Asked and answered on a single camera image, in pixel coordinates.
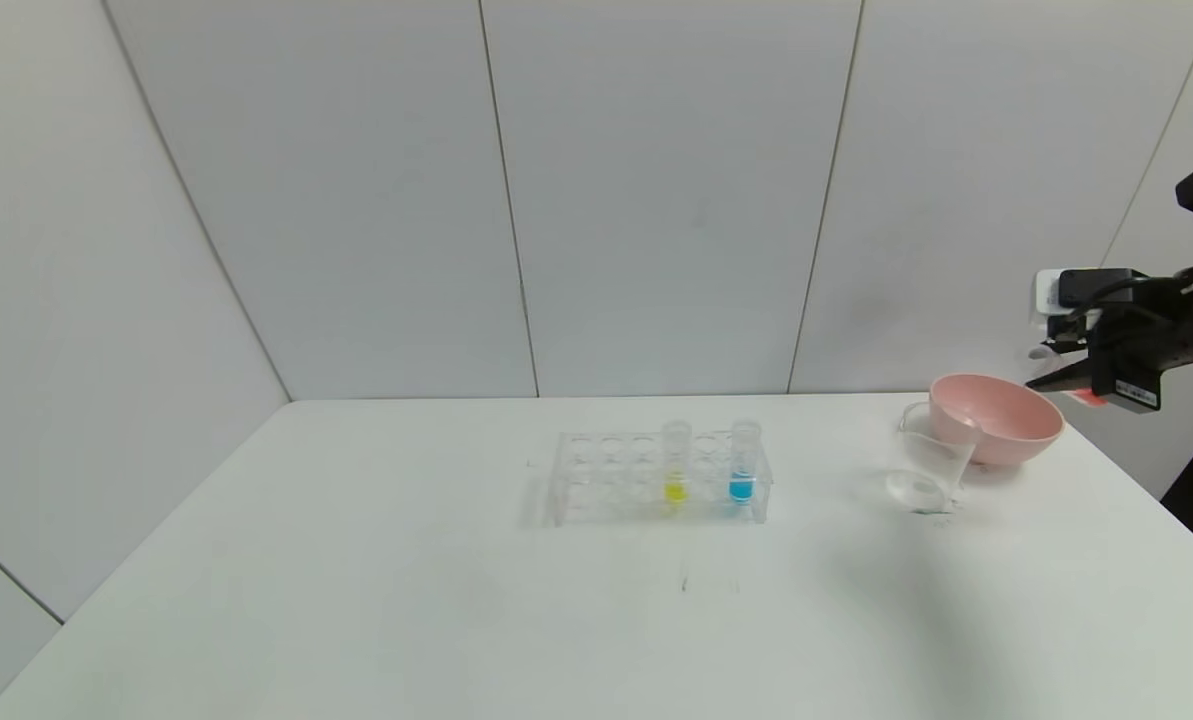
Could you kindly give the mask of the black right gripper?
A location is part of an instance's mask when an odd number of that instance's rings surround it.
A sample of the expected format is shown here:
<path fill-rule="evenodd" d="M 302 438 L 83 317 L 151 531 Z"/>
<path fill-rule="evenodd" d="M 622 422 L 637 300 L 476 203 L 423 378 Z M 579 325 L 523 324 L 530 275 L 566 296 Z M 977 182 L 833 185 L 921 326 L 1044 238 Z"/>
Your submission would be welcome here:
<path fill-rule="evenodd" d="M 1162 409 L 1162 377 L 1193 364 L 1193 309 L 1177 318 L 1127 304 L 1104 308 L 1089 336 L 1089 359 L 1062 364 L 1026 381 L 1036 392 L 1089 389 L 1132 412 Z"/>

